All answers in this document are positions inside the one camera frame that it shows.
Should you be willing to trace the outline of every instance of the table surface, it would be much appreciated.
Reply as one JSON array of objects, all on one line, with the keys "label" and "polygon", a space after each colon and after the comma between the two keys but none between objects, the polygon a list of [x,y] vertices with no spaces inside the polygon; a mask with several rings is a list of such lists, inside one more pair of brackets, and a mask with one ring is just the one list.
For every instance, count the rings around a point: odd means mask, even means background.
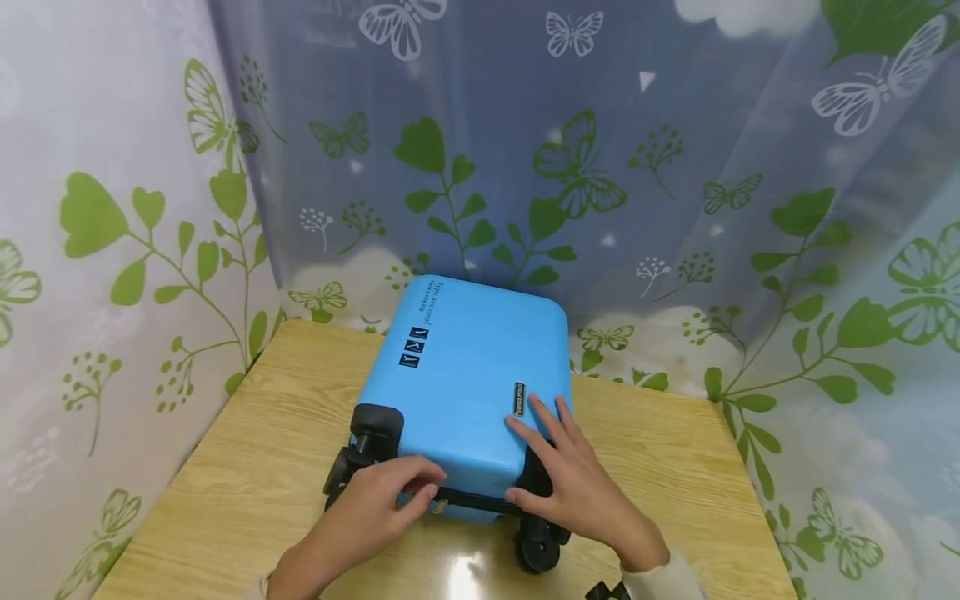
[{"label": "table surface", "polygon": [[[323,510],[326,474],[379,335],[289,321],[244,379],[96,600],[234,600]],[[612,477],[693,565],[711,600],[796,599],[723,417],[711,403],[573,375],[577,421]],[[543,575],[516,566],[516,524],[426,516],[324,600],[580,600],[619,581],[576,536]]]}]

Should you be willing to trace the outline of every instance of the finger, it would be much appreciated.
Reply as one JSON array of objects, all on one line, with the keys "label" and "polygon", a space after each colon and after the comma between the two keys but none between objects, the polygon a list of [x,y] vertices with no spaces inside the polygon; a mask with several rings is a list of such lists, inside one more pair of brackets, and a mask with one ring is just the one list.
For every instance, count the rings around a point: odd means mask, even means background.
[{"label": "finger", "polygon": [[552,497],[538,496],[521,488],[510,488],[505,497],[507,502],[518,506],[524,513],[553,520],[555,503]]},{"label": "finger", "polygon": [[437,497],[439,490],[437,484],[432,483],[420,488],[414,497],[394,514],[394,523],[397,530],[399,532],[406,531],[418,518],[423,516],[430,508],[430,502]]},{"label": "finger", "polygon": [[543,421],[543,424],[546,426],[546,430],[550,433],[550,437],[553,438],[553,443],[557,448],[564,448],[572,445],[570,436],[566,435],[566,430],[562,423],[560,423],[556,417],[553,416],[553,413],[550,412],[550,409],[546,407],[546,404],[540,400],[540,397],[536,394],[530,394],[530,405],[534,407],[534,411],[540,417],[540,420]]},{"label": "finger", "polygon": [[394,458],[379,466],[387,473],[391,488],[397,492],[417,479],[438,486],[446,479],[446,473],[440,465],[419,455]]},{"label": "finger", "polygon": [[534,453],[540,458],[547,472],[550,472],[551,466],[557,464],[560,455],[557,448],[543,438],[539,431],[531,429],[523,421],[513,415],[507,415],[507,425],[513,429],[520,438],[530,446]]},{"label": "finger", "polygon": [[593,452],[593,446],[590,445],[590,442],[587,441],[587,436],[584,435],[584,432],[581,431],[580,427],[573,420],[573,415],[570,413],[570,408],[566,405],[566,400],[563,396],[557,396],[555,399],[557,403],[557,413],[560,415],[560,423],[563,424],[566,435],[570,436],[570,440],[580,448],[583,452]]}]

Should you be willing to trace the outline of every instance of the cloud print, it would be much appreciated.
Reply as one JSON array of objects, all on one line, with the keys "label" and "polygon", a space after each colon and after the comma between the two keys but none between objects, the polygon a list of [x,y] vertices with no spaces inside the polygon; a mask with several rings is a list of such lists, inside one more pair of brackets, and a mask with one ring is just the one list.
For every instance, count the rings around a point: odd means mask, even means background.
[{"label": "cloud print", "polygon": [[764,33],[779,39],[792,37],[819,13],[819,0],[674,0],[685,21],[715,19],[727,37]]}]

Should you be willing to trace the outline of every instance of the black object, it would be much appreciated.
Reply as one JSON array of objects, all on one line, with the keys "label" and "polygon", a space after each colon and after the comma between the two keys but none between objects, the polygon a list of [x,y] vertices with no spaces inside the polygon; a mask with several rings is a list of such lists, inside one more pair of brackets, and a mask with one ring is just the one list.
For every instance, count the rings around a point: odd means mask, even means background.
[{"label": "black object", "polygon": [[623,581],[620,581],[610,594],[611,597],[616,598],[616,600],[631,600],[630,592],[628,592],[626,586],[623,585]]},{"label": "black object", "polygon": [[610,588],[607,587],[607,584],[600,582],[588,591],[584,597],[587,600],[610,600]]},{"label": "black object", "polygon": [[[324,493],[327,494],[324,509],[329,510],[333,506],[356,471],[396,458],[402,432],[403,415],[396,408],[357,404],[350,421],[350,433],[355,442],[341,448],[333,461],[324,483]],[[541,496],[553,493],[549,474],[529,447],[516,486]],[[539,516],[528,515],[503,498],[440,488],[434,500],[445,501],[452,506],[519,516],[520,527],[514,537],[516,560],[523,570],[530,573],[543,573],[555,567],[560,561],[560,546],[570,541],[570,532],[563,527]]]}]

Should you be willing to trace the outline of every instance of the black spinner wheel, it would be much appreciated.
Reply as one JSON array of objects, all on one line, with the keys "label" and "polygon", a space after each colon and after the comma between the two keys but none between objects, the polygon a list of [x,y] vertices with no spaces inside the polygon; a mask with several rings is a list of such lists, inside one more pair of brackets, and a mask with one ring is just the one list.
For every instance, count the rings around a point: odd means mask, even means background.
[{"label": "black spinner wheel", "polygon": [[545,573],[560,562],[560,545],[550,539],[537,540],[516,534],[516,561],[528,573]]}]

